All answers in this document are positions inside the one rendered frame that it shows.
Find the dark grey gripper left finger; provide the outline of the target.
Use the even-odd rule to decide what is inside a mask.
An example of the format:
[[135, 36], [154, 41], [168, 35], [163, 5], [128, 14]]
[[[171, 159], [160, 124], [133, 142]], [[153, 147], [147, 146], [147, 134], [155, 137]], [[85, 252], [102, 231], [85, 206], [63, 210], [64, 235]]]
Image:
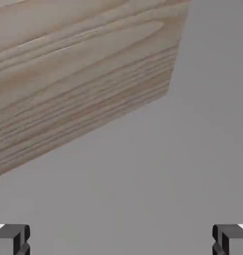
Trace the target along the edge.
[[30, 226], [0, 224], [0, 255], [31, 255]]

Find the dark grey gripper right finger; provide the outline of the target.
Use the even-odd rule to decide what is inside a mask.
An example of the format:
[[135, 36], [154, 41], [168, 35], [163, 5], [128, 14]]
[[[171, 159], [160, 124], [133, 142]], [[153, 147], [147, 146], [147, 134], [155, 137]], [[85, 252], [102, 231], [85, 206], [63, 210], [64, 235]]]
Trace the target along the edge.
[[214, 224], [212, 255], [243, 255], [243, 224]]

